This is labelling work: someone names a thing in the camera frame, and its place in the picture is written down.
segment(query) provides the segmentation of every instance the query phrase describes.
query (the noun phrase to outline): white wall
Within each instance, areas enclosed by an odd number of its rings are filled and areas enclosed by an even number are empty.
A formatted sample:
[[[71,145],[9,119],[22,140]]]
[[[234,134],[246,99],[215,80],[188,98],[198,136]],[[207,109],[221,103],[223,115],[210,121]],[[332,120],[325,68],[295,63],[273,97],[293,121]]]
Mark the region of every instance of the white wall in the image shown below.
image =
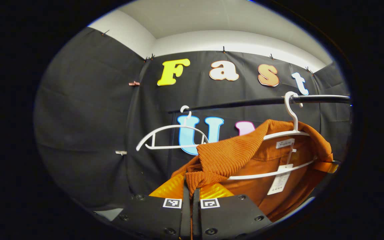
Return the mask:
[[[206,30],[186,32],[156,39],[144,26],[122,11],[114,10],[89,27],[107,32],[142,58],[192,51],[226,51],[272,56],[313,72],[325,67],[322,61],[305,50],[282,40],[251,32]]]
[[[106,35],[113,37],[124,44],[142,58],[151,56],[151,47],[154,45],[155,37],[132,17],[122,11],[114,10],[102,16],[88,27],[109,32]]]
[[[305,50],[276,38],[251,32],[231,30],[206,30],[187,32],[159,38],[151,47],[148,56],[162,56],[192,51],[226,51],[272,56],[313,72],[325,67],[322,61]]]

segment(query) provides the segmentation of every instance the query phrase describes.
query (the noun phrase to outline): garment label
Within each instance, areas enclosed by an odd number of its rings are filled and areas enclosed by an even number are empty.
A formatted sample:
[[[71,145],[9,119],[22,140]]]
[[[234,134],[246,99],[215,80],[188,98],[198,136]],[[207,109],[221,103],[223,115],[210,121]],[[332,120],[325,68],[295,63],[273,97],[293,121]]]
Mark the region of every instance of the garment label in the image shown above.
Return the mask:
[[[278,171],[286,168],[292,168],[292,167],[293,167],[293,164],[280,165],[278,167]],[[287,184],[290,173],[291,171],[276,175],[275,179],[273,180],[272,186],[268,191],[268,195],[282,192],[284,190],[285,184]]]
[[[279,149],[281,147],[290,146],[294,143],[294,138],[290,138],[284,141],[276,142],[276,149]]]

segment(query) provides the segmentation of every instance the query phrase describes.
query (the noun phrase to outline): black metal rod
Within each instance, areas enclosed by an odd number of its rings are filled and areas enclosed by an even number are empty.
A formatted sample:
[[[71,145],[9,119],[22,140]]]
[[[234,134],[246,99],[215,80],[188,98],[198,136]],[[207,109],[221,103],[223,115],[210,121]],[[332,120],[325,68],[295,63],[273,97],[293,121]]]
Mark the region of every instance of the black metal rod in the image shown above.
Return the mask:
[[[350,97],[341,95],[309,95],[309,96],[292,96],[291,103],[322,103],[322,102],[334,102],[334,103],[350,103]],[[217,105],[209,105],[195,108],[187,108],[188,111],[215,109],[215,108],[235,108],[242,106],[255,106],[255,105],[269,105],[269,104],[284,104],[284,97],[272,97],[256,100],[243,100],[238,102],[229,102]],[[179,113],[180,110],[169,111],[168,113]]]

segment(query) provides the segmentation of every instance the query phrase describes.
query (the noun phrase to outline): orange shirt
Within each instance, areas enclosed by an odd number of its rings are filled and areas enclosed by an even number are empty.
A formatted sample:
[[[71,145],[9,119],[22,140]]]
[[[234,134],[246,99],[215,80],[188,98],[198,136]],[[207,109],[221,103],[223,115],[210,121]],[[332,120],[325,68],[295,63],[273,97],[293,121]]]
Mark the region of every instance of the orange shirt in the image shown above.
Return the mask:
[[[310,136],[293,135],[263,140],[265,135],[291,130],[292,122],[267,120],[249,134],[201,144],[197,147],[198,155],[175,171],[172,178],[151,196],[169,197],[169,192],[182,193],[183,179],[186,178],[190,197],[197,188],[201,188],[202,199],[245,194],[271,221],[276,221],[297,208],[326,173],[337,169],[337,165],[331,163],[330,144],[304,123],[299,122],[298,130]],[[276,143],[290,138],[295,139],[293,148],[297,151],[291,154],[289,164],[296,167],[311,160],[314,162],[291,171],[282,192],[267,195],[275,176],[227,180],[230,176],[276,172],[279,165],[286,165],[291,150],[290,146],[276,149]],[[174,187],[175,179],[180,187]]]

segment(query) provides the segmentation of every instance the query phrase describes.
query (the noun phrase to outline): white plastic hanger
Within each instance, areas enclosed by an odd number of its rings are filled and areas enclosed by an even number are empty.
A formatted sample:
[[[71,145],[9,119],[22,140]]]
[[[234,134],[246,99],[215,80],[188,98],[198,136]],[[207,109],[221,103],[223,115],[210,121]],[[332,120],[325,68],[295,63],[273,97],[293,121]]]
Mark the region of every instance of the white plastic hanger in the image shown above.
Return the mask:
[[[295,92],[287,92],[285,93],[284,96],[284,104],[285,104],[285,109],[287,109],[288,114],[290,114],[291,117],[293,117],[293,130],[292,131],[285,131],[285,132],[277,132],[273,134],[266,135],[263,140],[269,140],[272,138],[279,138],[279,137],[285,137],[285,136],[291,136],[291,135],[304,135],[304,136],[309,136],[308,133],[306,132],[300,132],[297,129],[299,128],[298,120],[297,120],[297,115],[291,110],[290,108],[290,97],[291,96],[296,96],[298,97],[297,93]],[[243,179],[257,179],[257,178],[263,178],[263,177],[268,177],[268,176],[274,176],[278,175],[281,173],[286,173],[286,172],[291,172],[294,170],[297,170],[299,168],[308,166],[309,164],[313,163],[314,160],[309,161],[307,163],[304,163],[302,165],[296,166],[296,167],[291,167],[291,168],[285,168],[285,169],[280,169],[276,172],[271,172],[271,173],[262,173],[262,174],[254,174],[254,175],[244,175],[244,176],[230,176],[227,180],[243,180]]]
[[[183,106],[181,109],[180,109],[180,112],[183,112],[186,108],[189,108],[188,106]],[[183,146],[155,146],[155,134],[159,131],[162,131],[162,130],[165,130],[165,129],[172,129],[172,128],[190,128],[190,129],[194,129],[195,131],[199,132],[202,134],[202,139],[201,139],[201,144],[205,144],[205,143],[208,143],[208,138],[207,136],[204,134],[204,132],[202,132],[201,130],[199,129],[196,129],[194,127],[190,127],[190,126],[186,126],[186,121],[192,116],[192,112],[189,111],[189,114],[188,116],[185,118],[185,121],[183,122],[183,125],[169,125],[169,126],[164,126],[164,127],[160,127],[160,128],[157,128],[155,129],[154,131],[152,132],[149,132],[148,135],[146,135],[144,138],[142,138],[142,140],[140,140],[139,144],[137,145],[136,147],[136,150],[139,151],[140,148],[142,147],[142,145],[145,143],[146,140],[148,140],[150,137],[152,137],[152,145],[149,146],[148,144],[145,144],[145,146],[148,148],[148,149],[175,149],[175,148],[184,148],[184,147],[194,147],[194,146],[198,146],[199,144],[194,144],[194,145],[183,145]]]

